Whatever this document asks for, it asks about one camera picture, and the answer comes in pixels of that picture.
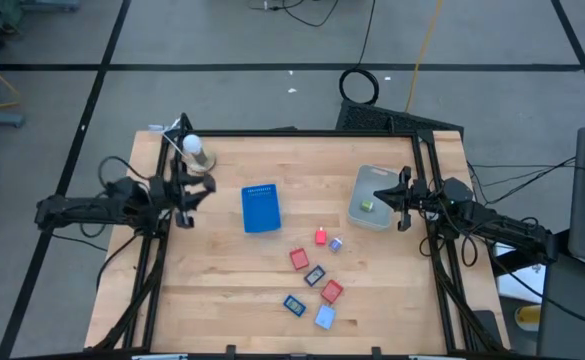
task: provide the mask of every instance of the concrete floor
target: concrete floor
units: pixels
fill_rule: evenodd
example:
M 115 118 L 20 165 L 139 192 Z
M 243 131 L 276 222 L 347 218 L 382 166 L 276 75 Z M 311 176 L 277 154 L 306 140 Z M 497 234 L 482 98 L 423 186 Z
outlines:
M 585 50 L 585 6 L 562 1 Z M 83 0 L 76 13 L 28 14 L 3 63 L 98 64 L 120 0 Z M 246 1 L 133 0 L 113 63 L 353 63 L 361 50 L 370 1 L 344 0 L 315 29 L 283 12 L 247 9 Z M 309 1 L 295 13 L 318 21 L 331 1 Z M 434 13 L 434 0 L 378 0 L 366 63 L 412 63 Z M 578 64 L 549 1 L 449 1 L 426 63 Z M 129 156 L 134 132 L 168 124 L 180 112 L 198 129 L 264 129 L 293 125 L 333 129 L 340 71 L 109 72 L 88 128 L 68 195 L 93 195 L 107 155 Z M 411 72 L 375 71 L 378 106 L 401 111 Z M 38 232 L 35 203 L 53 193 L 96 73 L 6 71 L 23 94 L 21 129 L 0 128 L 0 341 Z M 348 80 L 353 97 L 369 84 Z M 0 102 L 9 94 L 1 89 Z M 468 159 L 480 164 L 558 163 L 575 151 L 585 126 L 583 72 L 422 72 L 411 112 L 465 127 Z M 112 166 L 109 176 L 123 174 Z M 481 169 L 484 182 L 515 169 Z M 536 216 L 554 231 L 567 227 L 572 176 L 559 170 L 495 208 Z M 509 186 L 487 190 L 489 197 Z M 60 234 L 78 236 L 69 228 Z M 109 231 L 95 243 L 107 246 Z M 12 356 L 82 348 L 104 254 L 53 240 Z

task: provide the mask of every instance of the wooden tabletop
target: wooden tabletop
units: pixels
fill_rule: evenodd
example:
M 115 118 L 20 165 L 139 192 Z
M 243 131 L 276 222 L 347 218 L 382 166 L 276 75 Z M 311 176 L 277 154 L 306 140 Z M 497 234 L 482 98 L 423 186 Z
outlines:
M 459 134 L 435 132 L 435 139 L 443 178 L 454 176 L 471 185 Z M 425 237 L 424 222 L 414 214 L 410 230 L 399 233 L 396 216 L 392 227 L 383 232 L 365 230 L 347 220 L 361 165 L 397 172 L 405 165 L 415 169 L 409 139 L 203 140 L 207 149 L 217 153 L 211 172 L 217 192 L 194 213 L 194 229 L 172 225 L 153 352 L 222 353 L 226 345 L 234 344 L 241 353 L 369 354 L 373 346 L 380 346 L 384 354 L 445 353 L 432 266 L 418 251 Z M 142 174 L 154 173 L 160 141 L 159 135 L 138 132 L 131 165 Z M 429 172 L 427 150 L 422 149 Z M 241 188 L 269 183 L 277 186 L 283 227 L 246 234 Z M 343 235 L 339 253 L 314 245 L 314 232 L 320 226 L 329 237 Z M 131 234 L 130 228 L 115 227 L 109 253 Z M 140 245 L 141 241 L 133 243 L 103 274 L 86 346 L 101 340 L 128 305 Z M 467 301 L 473 310 L 494 312 L 501 338 L 509 347 L 490 261 L 485 246 L 477 246 L 476 265 L 461 265 Z M 292 267 L 288 254 L 296 247 L 305 248 L 309 269 L 320 264 L 326 270 L 313 288 L 303 280 L 309 269 L 296 272 Z M 324 303 L 320 291 L 329 279 L 345 289 L 334 304 L 332 329 L 325 330 L 314 320 Z M 307 306 L 301 318 L 283 307 L 289 294 Z M 448 301 L 457 347 L 462 348 L 458 313 Z M 145 315 L 144 308 L 135 344 L 140 344 Z

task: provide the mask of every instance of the transparent bin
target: transparent bin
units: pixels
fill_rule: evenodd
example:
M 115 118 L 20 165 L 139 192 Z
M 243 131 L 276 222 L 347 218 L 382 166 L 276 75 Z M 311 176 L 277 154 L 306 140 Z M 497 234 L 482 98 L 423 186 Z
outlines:
M 356 175 L 350 206 L 348 207 L 348 220 L 350 223 L 374 230 L 383 231 L 392 223 L 392 208 L 383 201 L 377 199 L 373 193 L 395 187 L 399 183 L 399 174 L 372 165 L 362 165 Z M 363 201 L 372 201 L 372 211 L 361 209 Z

